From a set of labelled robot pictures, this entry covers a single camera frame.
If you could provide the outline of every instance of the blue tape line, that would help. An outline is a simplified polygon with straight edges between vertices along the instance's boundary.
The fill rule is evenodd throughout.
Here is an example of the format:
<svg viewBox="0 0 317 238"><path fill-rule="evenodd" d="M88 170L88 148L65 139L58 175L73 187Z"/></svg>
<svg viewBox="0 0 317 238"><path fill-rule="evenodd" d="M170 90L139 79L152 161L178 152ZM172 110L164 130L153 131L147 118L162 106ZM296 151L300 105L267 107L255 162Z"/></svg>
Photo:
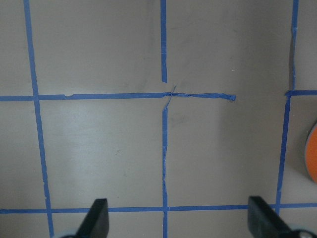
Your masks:
<svg viewBox="0 0 317 238"><path fill-rule="evenodd" d="M298 5L299 0L293 0L293 13L292 13L292 76L293 76L293 90L296 88L296 68L295 68L295 46L297 35L297 19L298 19Z"/></svg>
<svg viewBox="0 0 317 238"><path fill-rule="evenodd" d="M213 211L213 210L242 210L248 205L223 205L223 206L179 206L170 207L170 211Z"/></svg>
<svg viewBox="0 0 317 238"><path fill-rule="evenodd" d="M162 82L167 83L166 66L166 0L160 0L160 48L161 48L161 73Z"/></svg>
<svg viewBox="0 0 317 238"><path fill-rule="evenodd" d="M224 93L199 93L199 94L186 94L186 93L174 93L175 97L194 97L194 98L222 98L230 101L236 100L236 95L224 94Z"/></svg>
<svg viewBox="0 0 317 238"><path fill-rule="evenodd" d="M41 110L40 110L40 101L39 101L39 89L38 89L38 84L36 80L36 72L35 72L35 57L34 57L34 48L33 48L33 40L32 40L31 11L30 11L30 3L28 0L23 0L23 4L24 4L26 35L27 35L27 41L28 41L32 89L33 89L33 96L34 96L33 99L34 99L36 126L38 131L39 149L40 149L40 156L41 156L42 177L44 182L45 204L46 204L46 210L47 210L49 232L50 232L50 236L52 237L54 236L54 228L53 228L53 219L52 219L52 212L51 212L51 200L50 200L50 192L49 192L49 185L48 185L48 174L47 174L47 167L45 162L45 149L44 149L42 119L41 119Z"/></svg>
<svg viewBox="0 0 317 238"><path fill-rule="evenodd" d="M317 207L317 203L281 204L281 208ZM220 206L177 206L177 207L110 207L109 212L164 212L166 211L213 211L213 210L244 210L248 205ZM87 213L89 208L52 209L52 213ZM46 209L0 209L0 214L11 213L46 213Z"/></svg>
<svg viewBox="0 0 317 238"><path fill-rule="evenodd" d="M108 93L108 94L74 94L39 95L40 100L82 100L82 99L134 99L134 98L162 98L166 93Z"/></svg>
<svg viewBox="0 0 317 238"><path fill-rule="evenodd" d="M280 208L310 208L316 207L317 203L289 203L289 204L280 204Z"/></svg>
<svg viewBox="0 0 317 238"><path fill-rule="evenodd" d="M137 98L163 98L166 96L173 97L195 97L195 98L220 98L230 101L236 100L236 95L224 93L203 93L203 94L187 94L187 93L109 93L109 94L74 94L65 95L39 95L40 100L83 100L83 99L137 99Z"/></svg>
<svg viewBox="0 0 317 238"><path fill-rule="evenodd" d="M0 102L33 101L33 96L0 96Z"/></svg>
<svg viewBox="0 0 317 238"><path fill-rule="evenodd" d="M277 180L277 192L276 192L276 202L275 202L275 204L276 204L275 211L277 214L279 214L281 197L282 197L282 186L283 186L283 176L284 176L284 168L285 168L285 156L286 156L290 108L291 108L291 96L288 95L287 101L285 104L283 135L282 135L282 144L281 144L281 155L280 155L278 180Z"/></svg>
<svg viewBox="0 0 317 238"><path fill-rule="evenodd" d="M291 96L316 96L317 90L295 90L295 91L289 91L286 95Z"/></svg>
<svg viewBox="0 0 317 238"><path fill-rule="evenodd" d="M165 107L162 112L162 181L163 181L163 238L168 236L168 198L166 189L166 153L168 146L168 107Z"/></svg>
<svg viewBox="0 0 317 238"><path fill-rule="evenodd" d="M46 209L0 209L0 214L39 214L47 213Z"/></svg>

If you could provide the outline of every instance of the orange object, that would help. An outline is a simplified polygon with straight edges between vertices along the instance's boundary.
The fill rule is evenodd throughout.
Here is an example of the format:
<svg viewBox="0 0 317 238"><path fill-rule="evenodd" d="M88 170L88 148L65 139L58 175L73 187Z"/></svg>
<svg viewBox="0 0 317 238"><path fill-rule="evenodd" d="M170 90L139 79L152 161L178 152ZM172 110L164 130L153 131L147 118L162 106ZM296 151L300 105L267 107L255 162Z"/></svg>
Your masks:
<svg viewBox="0 0 317 238"><path fill-rule="evenodd" d="M306 141L305 162L309 175L317 183L317 124L313 127Z"/></svg>

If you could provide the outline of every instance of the orange disc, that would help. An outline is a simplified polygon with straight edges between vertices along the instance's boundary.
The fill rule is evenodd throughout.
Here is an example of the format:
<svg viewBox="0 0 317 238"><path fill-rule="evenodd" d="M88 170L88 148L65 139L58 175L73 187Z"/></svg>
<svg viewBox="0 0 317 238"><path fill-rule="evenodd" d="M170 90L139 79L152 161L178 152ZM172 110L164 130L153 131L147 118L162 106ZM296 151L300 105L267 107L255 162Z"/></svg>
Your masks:
<svg viewBox="0 0 317 238"><path fill-rule="evenodd" d="M313 127L306 141L305 162L309 175L317 183L317 124Z"/></svg>

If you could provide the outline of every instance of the blue painter's tape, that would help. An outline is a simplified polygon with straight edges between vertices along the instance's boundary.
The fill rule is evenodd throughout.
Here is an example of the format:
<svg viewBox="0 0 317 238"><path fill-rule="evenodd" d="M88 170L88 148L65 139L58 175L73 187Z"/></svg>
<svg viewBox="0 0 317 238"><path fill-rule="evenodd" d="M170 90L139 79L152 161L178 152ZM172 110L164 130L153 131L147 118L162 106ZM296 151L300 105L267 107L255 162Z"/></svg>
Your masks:
<svg viewBox="0 0 317 238"><path fill-rule="evenodd" d="M74 94L65 95L39 95L40 100L83 100L83 99L137 99L137 98L163 98L167 96L173 97L196 97L196 98L220 98L235 101L236 96L224 93L203 93L203 94L187 94L187 93L109 93L109 94Z"/></svg>
<svg viewBox="0 0 317 238"><path fill-rule="evenodd" d="M287 134L288 134L290 107L291 107L291 96L287 96L287 101L285 104L285 112L284 112L281 155L280 155L280 162L279 162L277 192L276 192L276 202L275 202L275 204L276 204L275 211L277 214L279 214L281 196L282 196L282 186L283 186L283 176L284 176L284 168L285 168L285 156L286 156L286 145L287 145Z"/></svg>
<svg viewBox="0 0 317 238"><path fill-rule="evenodd" d="M317 90L295 90L295 91L289 91L286 94L291 96L316 96Z"/></svg>
<svg viewBox="0 0 317 238"><path fill-rule="evenodd" d="M167 83L166 0L160 0L160 47L162 82Z"/></svg>
<svg viewBox="0 0 317 238"><path fill-rule="evenodd" d="M309 208L317 207L317 203L288 203L280 204L280 208Z"/></svg>
<svg viewBox="0 0 317 238"><path fill-rule="evenodd" d="M162 207L109 207L109 212L162 212ZM89 208L52 209L52 213L87 213Z"/></svg>
<svg viewBox="0 0 317 238"><path fill-rule="evenodd" d="M33 101L33 96L0 96L0 102Z"/></svg>
<svg viewBox="0 0 317 238"><path fill-rule="evenodd" d="M168 236L168 198L166 189L166 153L168 146L168 103L162 112L162 182L163 182L163 238Z"/></svg>
<svg viewBox="0 0 317 238"><path fill-rule="evenodd" d="M224 94L224 93L199 93L199 94L186 94L186 93L174 93L175 97L194 97L194 98L222 98L230 101L236 100L236 95Z"/></svg>
<svg viewBox="0 0 317 238"><path fill-rule="evenodd" d="M54 236L54 228L53 228L53 219L52 219L52 211L51 211L51 200L50 200L50 192L48 185L48 174L47 167L45 162L45 149L44 149L44 139L43 139L43 129L42 129L42 119L40 113L40 101L39 101L39 89L36 80L36 71L35 71L35 57L34 57L34 47L32 40L32 24L31 24L31 11L30 11L30 3L29 0L23 0L24 4L24 15L25 15L25 26L26 26L26 35L28 42L28 51L29 51L29 62L30 62L30 71L31 71L31 79L32 79L32 89L34 96L34 109L35 109L35 117L36 117L36 125L38 131L38 141L39 141L39 149L40 149L40 157L41 157L41 166L42 166L42 177L44 182L44 194L45 194L45 204L47 210L48 217L48 225L50 236Z"/></svg>
<svg viewBox="0 0 317 238"><path fill-rule="evenodd" d="M248 205L223 205L223 206L180 206L170 207L170 211L213 211L213 210L243 210Z"/></svg>
<svg viewBox="0 0 317 238"><path fill-rule="evenodd" d="M108 94L73 94L39 95L40 100L83 100L83 99L134 99L134 98L162 98L168 93L108 93Z"/></svg>
<svg viewBox="0 0 317 238"><path fill-rule="evenodd" d="M296 88L295 46L296 46L296 35L297 35L298 6L299 6L299 0L293 0L292 46L291 46L293 90L295 90Z"/></svg>
<svg viewBox="0 0 317 238"><path fill-rule="evenodd" d="M0 209L0 214L38 214L46 212L46 209Z"/></svg>

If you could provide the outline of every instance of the white surface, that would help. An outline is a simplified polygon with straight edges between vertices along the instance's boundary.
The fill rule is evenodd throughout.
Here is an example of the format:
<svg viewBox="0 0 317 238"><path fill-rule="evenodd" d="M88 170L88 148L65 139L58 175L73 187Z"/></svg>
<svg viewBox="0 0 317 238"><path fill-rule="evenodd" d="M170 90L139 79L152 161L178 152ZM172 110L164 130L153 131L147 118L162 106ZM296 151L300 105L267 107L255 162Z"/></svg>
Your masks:
<svg viewBox="0 0 317 238"><path fill-rule="evenodd" d="M45 208L33 102L0 102L0 208Z"/></svg>
<svg viewBox="0 0 317 238"><path fill-rule="evenodd" d="M0 1L0 95L32 95L23 1Z"/></svg>
<svg viewBox="0 0 317 238"><path fill-rule="evenodd" d="M161 206L165 102L42 101L52 207Z"/></svg>
<svg viewBox="0 0 317 238"><path fill-rule="evenodd" d="M237 95L235 102L172 99L170 206L246 204L249 195L275 203L292 1L168 0L168 84L161 81L159 0L30 0L30 9L40 94L164 92L177 84L181 93ZM308 31L314 9L301 0L301 89L317 89L316 37ZM0 0L0 20L0 96L31 95L23 2ZM316 202L301 155L316 98L292 98L282 203ZM167 100L40 101L52 208L88 208L97 197L110 207L161 206ZM33 102L0 102L0 130L0 208L45 208ZM82 218L54 213L55 231ZM46 214L0 219L1 237L48 237ZM170 212L168 229L171 238L250 237L246 210ZM162 237L162 212L111 213L110 236Z"/></svg>

